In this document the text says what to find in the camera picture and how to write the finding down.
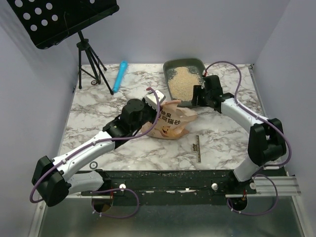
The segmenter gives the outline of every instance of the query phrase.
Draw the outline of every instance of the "beige granules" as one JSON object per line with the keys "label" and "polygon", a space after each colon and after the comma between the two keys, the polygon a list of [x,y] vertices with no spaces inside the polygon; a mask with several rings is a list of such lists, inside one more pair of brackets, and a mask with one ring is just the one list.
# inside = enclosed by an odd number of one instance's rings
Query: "beige granules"
{"label": "beige granules", "polygon": [[186,67],[176,68],[175,71],[176,75],[168,81],[172,97],[182,101],[191,101],[193,86],[200,85],[199,76],[190,73]]}

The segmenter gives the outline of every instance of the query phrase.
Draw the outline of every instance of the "tripod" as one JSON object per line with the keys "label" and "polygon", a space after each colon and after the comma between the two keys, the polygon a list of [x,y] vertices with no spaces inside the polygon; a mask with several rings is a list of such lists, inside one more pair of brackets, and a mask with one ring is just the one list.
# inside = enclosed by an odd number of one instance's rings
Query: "tripod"
{"label": "tripod", "polygon": [[[102,76],[105,84],[107,85],[110,94],[113,95],[113,91],[110,88],[101,68],[100,68],[100,64],[103,67],[103,69],[106,71],[107,68],[103,65],[103,63],[101,62],[101,60],[99,59],[98,55],[94,52],[93,48],[90,46],[89,44],[89,40],[85,39],[83,37],[83,34],[81,31],[78,32],[79,38],[80,38],[80,42],[77,43],[77,48],[78,48],[78,52],[79,52],[79,89],[82,89],[82,85],[81,85],[81,72],[85,72],[87,73],[89,76],[91,76],[92,78],[94,78],[94,80],[91,82],[92,85],[96,85],[96,84],[101,84],[101,78],[99,78],[97,70],[95,69],[95,66],[98,68],[99,74]],[[81,68],[81,52],[85,51],[87,58],[89,60],[89,63],[91,65],[91,68],[93,70],[93,75],[91,75],[90,73],[88,73],[85,69]]]}

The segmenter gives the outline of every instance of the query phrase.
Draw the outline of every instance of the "brown bag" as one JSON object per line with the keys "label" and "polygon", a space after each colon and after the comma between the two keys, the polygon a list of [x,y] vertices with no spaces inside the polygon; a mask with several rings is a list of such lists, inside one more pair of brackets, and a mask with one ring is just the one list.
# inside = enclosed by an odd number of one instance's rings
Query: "brown bag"
{"label": "brown bag", "polygon": [[[178,108],[180,100],[168,101],[162,104],[159,120],[153,130],[147,135],[162,139],[178,139],[189,133],[185,129],[186,125],[197,119],[195,111],[188,108]],[[152,124],[146,123],[141,131],[147,131]]]}

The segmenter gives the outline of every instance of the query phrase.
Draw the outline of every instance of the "black perforated panel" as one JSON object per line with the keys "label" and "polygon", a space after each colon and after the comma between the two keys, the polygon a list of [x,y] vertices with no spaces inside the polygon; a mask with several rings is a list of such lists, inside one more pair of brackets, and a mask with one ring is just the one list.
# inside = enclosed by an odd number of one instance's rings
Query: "black perforated panel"
{"label": "black perforated panel", "polygon": [[7,0],[37,48],[67,37],[119,10],[116,0]]}

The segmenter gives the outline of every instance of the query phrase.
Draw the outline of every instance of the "gray floor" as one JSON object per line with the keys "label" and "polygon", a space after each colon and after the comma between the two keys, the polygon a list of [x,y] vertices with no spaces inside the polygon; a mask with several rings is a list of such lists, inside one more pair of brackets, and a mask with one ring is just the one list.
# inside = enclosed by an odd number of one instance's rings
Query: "gray floor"
{"label": "gray floor", "polygon": [[[272,198],[253,197],[247,211],[266,210]],[[302,237],[291,197],[281,197],[264,216],[231,213],[226,206],[142,206],[132,218],[111,219],[92,214],[91,199],[67,198],[46,208],[40,237]],[[112,207],[124,215],[133,207]]]}

